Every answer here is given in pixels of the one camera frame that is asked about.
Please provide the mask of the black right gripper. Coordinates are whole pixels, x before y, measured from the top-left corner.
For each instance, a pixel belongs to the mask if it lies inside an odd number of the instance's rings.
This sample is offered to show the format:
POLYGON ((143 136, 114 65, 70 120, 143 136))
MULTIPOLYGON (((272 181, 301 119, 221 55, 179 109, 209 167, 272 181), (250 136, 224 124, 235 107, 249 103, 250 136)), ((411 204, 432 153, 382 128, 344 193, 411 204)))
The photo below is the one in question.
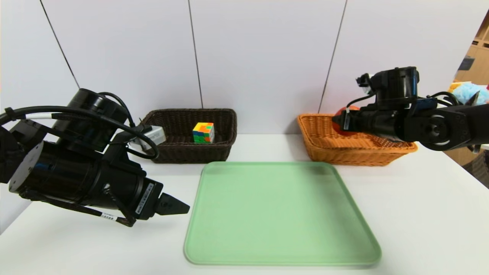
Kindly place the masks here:
POLYGON ((332 117, 332 123, 334 126, 341 126, 344 131, 370 131, 375 116, 376 110, 369 110, 366 108, 360 108, 359 110, 342 111, 339 115, 332 117))

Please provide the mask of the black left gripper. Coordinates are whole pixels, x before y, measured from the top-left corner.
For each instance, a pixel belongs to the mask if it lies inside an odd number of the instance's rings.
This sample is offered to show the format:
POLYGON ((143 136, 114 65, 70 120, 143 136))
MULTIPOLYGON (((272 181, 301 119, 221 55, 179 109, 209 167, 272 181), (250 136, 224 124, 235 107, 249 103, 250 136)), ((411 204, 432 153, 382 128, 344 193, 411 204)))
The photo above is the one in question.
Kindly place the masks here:
POLYGON ((112 194, 126 207, 129 213, 138 220, 148 220, 153 217, 154 206, 157 202, 157 214, 180 215, 187 214, 190 206, 177 198, 162 191, 162 183, 146 177, 147 173, 141 165, 128 160, 111 165, 101 162, 89 190, 89 206, 102 209, 117 209, 117 205, 104 193, 108 184, 112 194))

